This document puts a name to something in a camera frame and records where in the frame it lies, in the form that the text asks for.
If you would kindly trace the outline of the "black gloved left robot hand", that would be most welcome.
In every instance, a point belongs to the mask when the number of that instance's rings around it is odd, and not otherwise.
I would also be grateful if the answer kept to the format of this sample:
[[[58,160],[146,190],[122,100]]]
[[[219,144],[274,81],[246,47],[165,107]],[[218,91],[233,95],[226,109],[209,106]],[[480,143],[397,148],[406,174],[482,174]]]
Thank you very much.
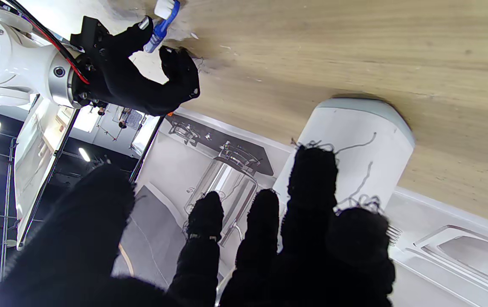
[[[396,270],[388,220],[378,202],[336,212],[337,161],[300,145],[290,200],[279,218],[273,190],[255,196],[221,307],[390,307]],[[188,217],[186,240],[168,288],[113,276],[119,243],[136,203],[113,165],[82,178],[14,259],[0,283],[0,307],[214,307],[223,209],[211,191]]]

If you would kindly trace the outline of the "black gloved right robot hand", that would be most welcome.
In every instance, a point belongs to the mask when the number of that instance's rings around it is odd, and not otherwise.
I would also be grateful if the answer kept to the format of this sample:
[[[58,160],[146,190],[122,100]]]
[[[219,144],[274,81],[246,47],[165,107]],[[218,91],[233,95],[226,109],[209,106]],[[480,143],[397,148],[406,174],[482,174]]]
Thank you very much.
[[[150,80],[130,60],[142,51],[153,35],[153,20],[147,26],[135,23],[125,31],[112,35],[99,20],[85,16],[81,32],[72,34],[70,43],[84,50],[88,70],[80,67],[88,84],[82,90],[93,99],[128,107],[152,116],[165,116],[181,104],[200,95],[199,72],[186,48],[161,46],[159,56],[167,82]]]

